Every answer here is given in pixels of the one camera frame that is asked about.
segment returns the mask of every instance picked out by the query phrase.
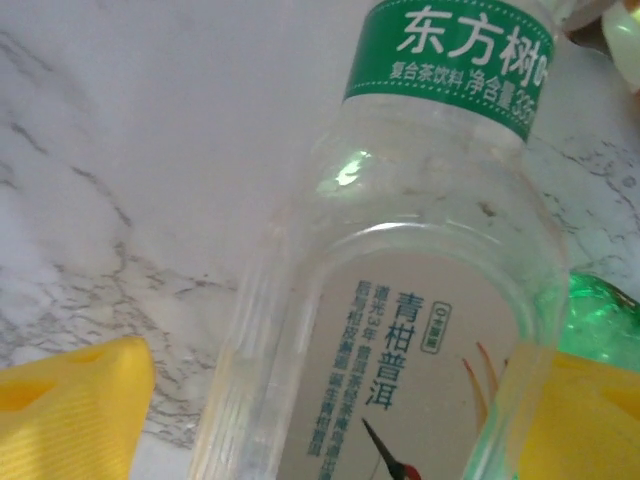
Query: plastic bottle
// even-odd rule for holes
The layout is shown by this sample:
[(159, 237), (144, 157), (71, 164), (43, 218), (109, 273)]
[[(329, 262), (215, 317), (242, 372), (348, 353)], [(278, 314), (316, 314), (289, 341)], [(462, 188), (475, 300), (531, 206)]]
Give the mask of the plastic bottle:
[(569, 315), (558, 349), (640, 372), (640, 304), (617, 287), (573, 272)]
[(640, 0), (616, 1), (602, 16), (569, 32), (568, 37), (610, 57), (640, 102)]
[(513, 474), (567, 298), (521, 169), (565, 7), (374, 2), (245, 276), (190, 478)]

